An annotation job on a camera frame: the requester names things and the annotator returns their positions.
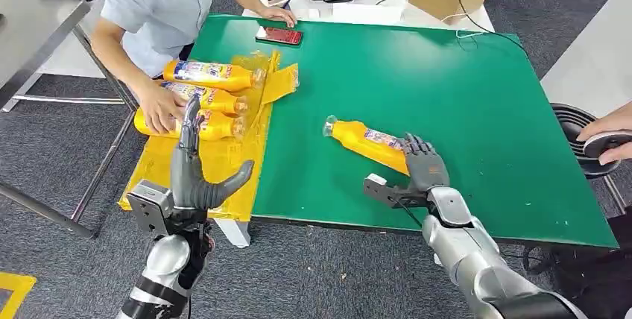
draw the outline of bottle label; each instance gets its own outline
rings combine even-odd
[[[200,123],[200,131],[206,130],[209,127],[209,119],[211,119],[211,111],[208,109],[200,110],[200,112],[197,114],[199,116],[204,117],[204,120],[202,121],[202,123]]]
[[[188,84],[182,83],[174,83],[174,82],[162,82],[160,84],[161,87],[165,89],[169,89],[172,92],[178,94],[185,100],[191,99],[194,94],[197,94],[202,98],[202,94],[204,94],[204,88],[201,86],[191,86]]]
[[[367,131],[364,132],[364,138],[378,144],[384,144],[395,150],[402,150],[402,146],[395,136],[384,134],[381,131],[367,129]]]
[[[181,60],[174,69],[174,78],[178,80],[200,81],[207,78],[212,80],[227,80],[233,66],[221,63],[204,63]]]
[[[206,98],[206,104],[210,105],[213,102],[213,98],[215,98],[215,93],[217,90],[215,88],[209,89],[209,97]]]

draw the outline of floor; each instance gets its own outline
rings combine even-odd
[[[605,0],[487,0],[497,31],[518,33],[541,77]],[[230,0],[216,12],[240,14]],[[44,76],[46,95],[108,93],[102,80]],[[124,118],[123,107],[22,102],[0,114],[0,178],[69,214]],[[145,137],[130,131],[82,222],[87,241],[0,198],[0,271],[37,283],[18,318],[112,318],[151,246],[130,213],[114,203]],[[624,197],[631,169],[616,173]],[[605,213],[615,211],[599,181]],[[193,295],[193,318],[471,318],[458,290],[419,236],[297,227],[254,221],[248,249],[214,230],[217,250]],[[517,246],[503,246],[516,254]],[[521,270],[518,260],[510,265]],[[547,275],[532,278],[550,287]]]

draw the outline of silver robotic arm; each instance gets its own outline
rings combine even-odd
[[[141,229],[158,235],[147,265],[118,319],[178,318],[206,267],[214,242],[206,211],[220,206],[252,174],[248,160],[221,183],[208,183],[198,156],[200,100],[186,105],[180,141],[171,155],[171,189],[142,180],[127,194]]]
[[[403,208],[413,219],[409,207],[428,208],[423,238],[477,318],[587,319],[566,298],[542,290],[507,266],[461,193],[449,187],[446,166],[432,144],[411,134],[400,143],[411,176],[408,188],[387,187],[386,180],[371,174],[364,180],[364,193]]]

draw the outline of orange bottle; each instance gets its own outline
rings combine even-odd
[[[229,136],[237,139],[244,137],[246,126],[244,118],[230,118],[220,112],[212,112],[210,110],[200,110],[198,115],[204,116],[204,121],[200,125],[200,140],[219,140]],[[138,109],[134,115],[134,126],[139,132],[150,136],[164,136],[168,138],[180,137],[180,129],[182,124],[176,121],[176,129],[167,134],[156,134],[149,130],[145,123],[145,115],[142,110]]]
[[[252,86],[263,86],[265,70],[249,71],[234,64],[172,60],[163,69],[162,77],[165,80],[175,80],[194,86],[209,86],[236,92]]]
[[[162,82],[160,86],[171,90],[187,101],[194,94],[199,94],[200,107],[202,109],[222,112],[224,114],[244,114],[248,111],[248,102],[245,95],[235,97],[222,89],[192,86],[191,84],[169,81]]]
[[[359,121],[340,121],[335,116],[327,117],[323,135],[332,136],[345,148],[408,175],[406,158],[395,136],[369,129]]]

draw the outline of person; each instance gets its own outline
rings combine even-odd
[[[593,135],[615,130],[632,130],[632,101],[607,116],[588,124],[578,135],[577,140],[585,142]],[[603,165],[623,159],[632,159],[632,142],[605,151],[599,157],[599,163]]]
[[[292,12],[260,0],[235,0],[266,19],[294,27]],[[147,126],[156,133],[174,129],[185,101],[155,82],[174,58],[186,59],[209,13],[212,0],[105,0],[92,33],[99,60],[136,96]]]

